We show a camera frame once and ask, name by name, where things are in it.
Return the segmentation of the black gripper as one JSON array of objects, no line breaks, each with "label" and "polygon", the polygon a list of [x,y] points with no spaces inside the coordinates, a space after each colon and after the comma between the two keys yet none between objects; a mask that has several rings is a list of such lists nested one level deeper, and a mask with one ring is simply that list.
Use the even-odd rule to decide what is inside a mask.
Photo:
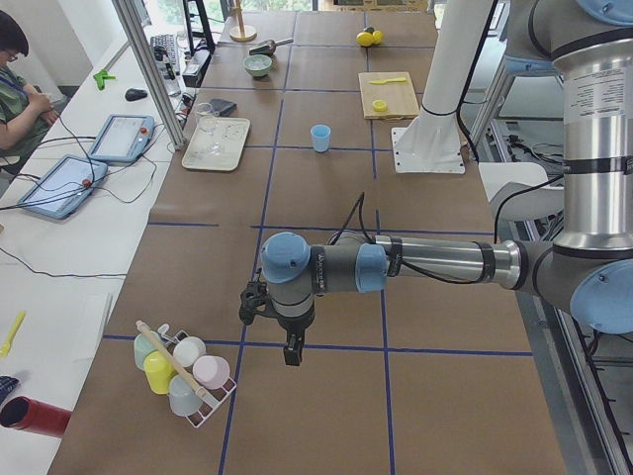
[{"label": "black gripper", "polygon": [[295,317],[279,317],[279,325],[286,331],[286,344],[283,348],[285,364],[300,366],[303,359],[303,348],[306,329],[315,319],[314,312],[305,312]]}]

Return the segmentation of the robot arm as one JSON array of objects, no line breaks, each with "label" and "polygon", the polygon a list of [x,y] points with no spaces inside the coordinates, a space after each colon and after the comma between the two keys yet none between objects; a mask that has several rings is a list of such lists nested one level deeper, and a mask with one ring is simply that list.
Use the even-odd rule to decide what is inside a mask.
[{"label": "robot arm", "polygon": [[299,365],[314,299],[382,290],[421,275],[496,283],[540,297],[601,333],[632,329],[632,5],[628,1],[515,1],[505,56],[518,75],[556,73],[564,91],[564,227],[543,243],[466,242],[338,232],[311,245],[284,232],[266,240],[262,270],[239,316],[275,319],[285,361]]}]

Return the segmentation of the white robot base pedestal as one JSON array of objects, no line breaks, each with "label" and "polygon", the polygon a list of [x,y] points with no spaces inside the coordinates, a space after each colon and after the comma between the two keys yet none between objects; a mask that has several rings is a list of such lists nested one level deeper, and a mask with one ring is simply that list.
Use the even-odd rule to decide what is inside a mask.
[{"label": "white robot base pedestal", "polygon": [[457,115],[496,4],[492,0],[446,3],[420,112],[407,128],[393,129],[397,173],[465,172]]}]

